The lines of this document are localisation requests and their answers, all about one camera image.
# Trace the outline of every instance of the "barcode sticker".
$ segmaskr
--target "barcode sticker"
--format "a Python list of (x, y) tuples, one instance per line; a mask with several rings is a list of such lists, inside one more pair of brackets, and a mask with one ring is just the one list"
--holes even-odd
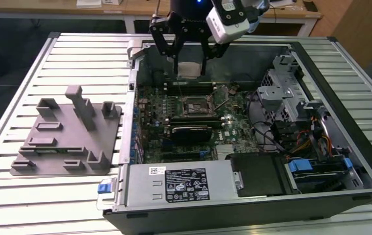
[(163, 175), (163, 172), (165, 166), (151, 166), (147, 170), (149, 175)]

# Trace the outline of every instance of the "aluminum slotted table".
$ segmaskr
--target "aluminum slotted table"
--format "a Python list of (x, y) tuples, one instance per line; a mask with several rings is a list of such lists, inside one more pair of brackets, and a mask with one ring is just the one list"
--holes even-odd
[[(10, 164), (26, 139), (42, 97), (69, 103), (66, 85), (81, 85), (91, 103), (115, 102), (125, 108), (129, 41), (149, 35), (51, 33), (0, 120), (0, 234), (119, 234), (95, 209), (97, 184), (107, 176), (11, 176)], [(337, 42), (326, 38), (243, 37), (250, 41), (298, 41), (330, 84), (344, 106), (372, 142), (372, 80)], [(306, 87), (316, 97), (313, 85)], [(119, 128), (114, 150), (123, 138)], [(119, 154), (114, 153), (117, 166)], [(296, 221), (181, 234), (372, 234), (372, 205), (316, 221)]]

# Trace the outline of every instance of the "wire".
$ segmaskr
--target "wire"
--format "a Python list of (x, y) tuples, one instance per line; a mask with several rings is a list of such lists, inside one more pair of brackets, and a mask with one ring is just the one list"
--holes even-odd
[(157, 1), (157, 7), (154, 8), (154, 15), (158, 15), (158, 9), (159, 9), (159, 2), (161, 0)]
[(326, 151), (329, 152), (329, 155), (332, 156), (332, 142), (328, 136), (321, 136), (321, 138), (326, 141)]
[(245, 113), (249, 113), (249, 105), (251, 103), (251, 99), (253, 99), (253, 96), (255, 95), (255, 92), (257, 91), (253, 91), (253, 93), (249, 96), (249, 101), (247, 101), (247, 105), (246, 105), (246, 108), (245, 108)]
[(284, 149), (284, 147), (282, 147), (267, 135), (265, 135), (261, 131), (258, 131), (258, 129), (257, 129), (255, 127), (253, 127), (253, 130), (254, 130), (259, 135), (262, 135), (262, 136), (273, 143), (273, 145), (275, 146), (275, 148), (277, 148), (277, 150), (278, 150), (280, 152), (289, 153), (289, 152)]
[(266, 131), (263, 132), (263, 135), (262, 135), (262, 145), (266, 145), (266, 144), (265, 144), (265, 136), (266, 136), (266, 133), (267, 133), (267, 132), (270, 132), (270, 130), (266, 130)]
[(277, 17), (275, 17), (275, 8), (273, 7), (273, 5), (270, 5), (270, 7), (273, 8), (273, 14), (274, 14), (274, 23), (277, 21)]
[(298, 145), (298, 138), (301, 137), (301, 134), (302, 134), (302, 133), (306, 133), (306, 132), (309, 132), (309, 130), (301, 131), (301, 132), (297, 134), (297, 137), (296, 137), (296, 145)]
[(290, 153), (296, 153), (297, 151), (300, 151), (300, 150), (308, 148), (309, 146), (310, 146), (310, 141), (306, 140), (306, 142), (304, 142), (300, 146), (296, 146), (294, 150), (290, 150)]

